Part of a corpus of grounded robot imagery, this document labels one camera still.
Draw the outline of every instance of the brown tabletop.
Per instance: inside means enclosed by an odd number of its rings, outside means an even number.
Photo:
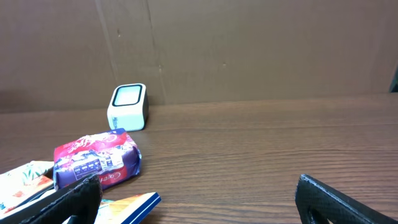
[[[109,129],[106,110],[0,114],[0,172]],[[151,106],[130,133],[142,174],[116,200],[158,192],[144,223],[300,223],[300,174],[398,219],[398,95]]]

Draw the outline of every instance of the cardboard panel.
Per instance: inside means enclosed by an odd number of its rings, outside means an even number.
[[[0,111],[107,107],[116,82],[94,0],[4,0],[0,15]]]
[[[164,104],[162,70],[146,0],[98,0],[118,84],[144,83],[150,104]]]
[[[148,1],[167,103],[388,91],[391,1]]]

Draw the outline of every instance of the black border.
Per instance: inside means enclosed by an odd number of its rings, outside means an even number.
[[[138,101],[135,102],[135,103],[131,103],[131,104],[129,104],[129,105],[115,105],[114,102],[116,101],[116,97],[117,97],[117,95],[118,95],[118,93],[119,93],[119,90],[120,90],[121,88],[130,87],[130,86],[139,86]],[[113,101],[112,101],[112,106],[131,106],[131,105],[136,105],[137,103],[139,103],[139,100],[141,99],[141,92],[142,92],[142,85],[140,85],[140,84],[138,84],[138,85],[124,85],[124,86],[119,86],[118,89],[116,90],[116,93],[114,94],[114,98],[113,98]]]

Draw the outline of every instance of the cube-shaped device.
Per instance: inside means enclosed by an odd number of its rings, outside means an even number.
[[[108,107],[108,122],[111,129],[124,128],[137,131],[145,127],[148,117],[148,97],[144,84],[118,86]]]

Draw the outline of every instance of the small white device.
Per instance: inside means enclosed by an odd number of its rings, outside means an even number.
[[[124,128],[138,131],[145,127],[148,117],[147,88],[144,84],[118,86],[108,107],[108,122],[111,129]]]

